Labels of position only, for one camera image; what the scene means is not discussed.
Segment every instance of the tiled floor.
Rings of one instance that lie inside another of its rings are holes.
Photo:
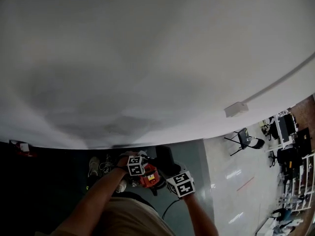
[[[249,134],[264,140],[258,124]],[[210,171],[215,224],[222,236],[252,236],[277,207],[281,187],[279,165],[270,168],[268,153],[246,148],[237,154],[238,144],[223,137],[204,140]]]

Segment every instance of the sneaker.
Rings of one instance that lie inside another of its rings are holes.
[[[96,156],[93,156],[89,162],[89,174],[88,177],[91,175],[98,176],[98,167],[99,167],[99,159]]]
[[[120,183],[118,184],[117,188],[116,188],[116,192],[117,193],[121,193],[124,192],[126,190],[127,187],[127,181],[126,180],[121,180]]]

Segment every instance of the hand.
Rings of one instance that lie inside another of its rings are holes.
[[[129,156],[133,155],[133,156],[137,156],[138,155],[138,152],[133,152],[133,151],[127,151],[121,155],[126,155],[124,157],[122,157],[118,163],[117,163],[117,166],[119,167],[123,167],[123,166],[126,166],[127,163],[128,163],[128,160],[129,160]]]
[[[183,200],[185,201],[186,204],[193,199],[194,199],[194,193],[183,196]]]

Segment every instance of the equipment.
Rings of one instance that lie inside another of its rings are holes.
[[[25,157],[37,157],[37,153],[34,151],[30,151],[29,144],[19,141],[9,141],[9,148],[11,148],[17,155],[25,156]]]
[[[303,157],[312,153],[309,128],[305,128],[297,132],[297,137],[295,138],[295,147],[298,148],[300,155]]]
[[[153,195],[157,196],[157,190],[167,185],[170,192],[176,194],[179,198],[195,192],[193,179],[186,171],[184,165],[175,163],[172,151],[166,146],[156,146],[157,157],[150,158],[144,151],[137,155],[122,154],[117,162],[123,156],[128,156],[127,166],[123,167],[129,172],[127,181],[132,187],[142,186],[150,188]]]
[[[293,115],[287,114],[285,116],[283,116],[285,124],[286,124],[286,129],[287,129],[287,133],[288,135],[292,135],[296,132],[295,130],[295,122],[294,122],[294,118]]]

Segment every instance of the gray wall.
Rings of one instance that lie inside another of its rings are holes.
[[[255,123],[315,91],[315,0],[0,0],[0,139],[146,146]]]

